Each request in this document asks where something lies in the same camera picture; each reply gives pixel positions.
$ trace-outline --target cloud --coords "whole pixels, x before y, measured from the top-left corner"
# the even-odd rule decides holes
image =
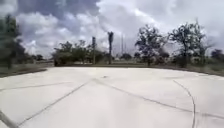
[[[21,25],[24,46],[28,52],[41,53],[47,57],[59,43],[75,41],[75,35],[66,27],[60,26],[59,19],[52,15],[42,15],[38,12],[20,14],[17,20]]]
[[[79,39],[90,43],[92,36],[106,50],[108,31],[115,33],[114,54],[121,51],[122,36],[126,51],[133,52],[138,29],[145,24],[166,34],[196,19],[212,43],[224,48],[223,8],[223,0],[7,0],[0,4],[0,14],[16,13],[24,45],[49,56],[58,43]]]
[[[5,16],[6,14],[15,13],[18,9],[17,0],[3,0],[0,3],[0,16]]]

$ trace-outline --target white cloud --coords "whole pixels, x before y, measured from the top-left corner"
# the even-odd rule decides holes
[[[16,0],[8,0],[6,4],[0,5],[0,11],[15,12],[17,2],[13,1]],[[67,4],[66,0],[57,1],[63,7]],[[79,39],[90,43],[91,37],[96,36],[98,46],[106,49],[106,32],[113,31],[115,54],[120,52],[121,35],[124,36],[126,50],[133,52],[138,29],[145,24],[154,25],[162,33],[167,33],[197,18],[206,33],[214,37],[213,42],[217,43],[217,47],[224,48],[223,0],[99,0],[96,6],[98,10],[94,15],[88,12],[90,10],[73,14],[64,8],[64,17],[61,19],[39,12],[19,14],[17,19],[22,25],[24,43],[27,47],[35,47],[33,51],[49,55],[58,43]]]
[[[0,16],[15,13],[17,9],[17,0],[3,0],[3,4],[0,4]]]
[[[17,20],[23,31],[29,32],[23,36],[23,44],[28,52],[41,53],[49,57],[59,43],[76,40],[75,35],[66,27],[61,27],[59,20],[52,15],[42,15],[38,12],[20,14]]]

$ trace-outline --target concrete surface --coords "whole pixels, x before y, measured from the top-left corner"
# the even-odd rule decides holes
[[[223,99],[223,77],[173,70],[49,68],[0,78],[0,110],[20,128],[223,128]]]
[[[0,121],[0,128],[8,128],[2,121]]]

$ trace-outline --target utility pole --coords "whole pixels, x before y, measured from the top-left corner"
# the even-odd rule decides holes
[[[93,47],[93,64],[96,64],[96,37],[92,37],[92,47]]]
[[[124,54],[124,38],[123,34],[121,34],[121,55]]]

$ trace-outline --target green foliage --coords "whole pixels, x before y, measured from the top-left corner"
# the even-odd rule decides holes
[[[92,45],[85,46],[83,40],[80,40],[79,44],[74,46],[70,42],[66,42],[65,44],[62,43],[60,48],[55,48],[52,56],[56,66],[73,64],[74,62],[93,63],[94,54],[95,61],[99,62],[105,58],[106,54],[94,47]]]
[[[128,53],[124,53],[120,58],[125,60],[130,60],[132,56]]]
[[[202,33],[202,27],[196,23],[181,25],[169,33],[169,39],[180,45],[178,60],[181,67],[186,67],[192,53],[200,57],[200,64],[205,63],[205,52],[212,45],[205,45],[205,34]]]
[[[0,62],[8,68],[12,63],[22,63],[25,58],[25,48],[21,45],[19,26],[15,18],[7,15],[0,19]]]
[[[214,51],[212,51],[211,56],[215,60],[224,62],[224,54],[223,54],[222,50],[220,50],[220,49],[215,49]]]
[[[139,59],[141,57],[141,54],[139,52],[135,52],[134,57],[136,59]]]
[[[150,65],[152,57],[159,54],[159,50],[165,43],[165,37],[159,34],[157,28],[145,26],[139,29],[138,40],[135,46],[138,47],[144,61],[147,61],[148,65]]]

